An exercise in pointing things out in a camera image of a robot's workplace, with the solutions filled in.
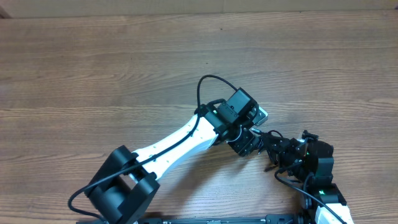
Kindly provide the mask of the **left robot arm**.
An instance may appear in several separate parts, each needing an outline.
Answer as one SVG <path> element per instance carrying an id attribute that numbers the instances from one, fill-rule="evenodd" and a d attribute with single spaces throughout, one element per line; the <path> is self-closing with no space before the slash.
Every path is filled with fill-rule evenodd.
<path id="1" fill-rule="evenodd" d="M 268 114 L 242 88 L 228 99 L 201 105 L 190 121 L 150 146 L 115 149 L 90 181 L 85 196 L 105 223 L 135 223 L 145 213 L 164 174 L 190 156 L 227 142 L 239 155 L 255 150 L 260 140 L 250 132 Z"/>

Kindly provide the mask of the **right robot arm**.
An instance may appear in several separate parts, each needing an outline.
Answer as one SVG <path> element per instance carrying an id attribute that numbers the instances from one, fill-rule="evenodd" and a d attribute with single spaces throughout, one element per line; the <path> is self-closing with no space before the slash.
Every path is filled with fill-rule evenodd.
<path id="1" fill-rule="evenodd" d="M 332 145 L 304 130 L 299 139 L 271 130 L 261 133 L 262 151 L 274 167 L 274 177 L 300 194 L 301 209 L 287 223 L 353 223 L 347 202 L 333 183 Z"/>

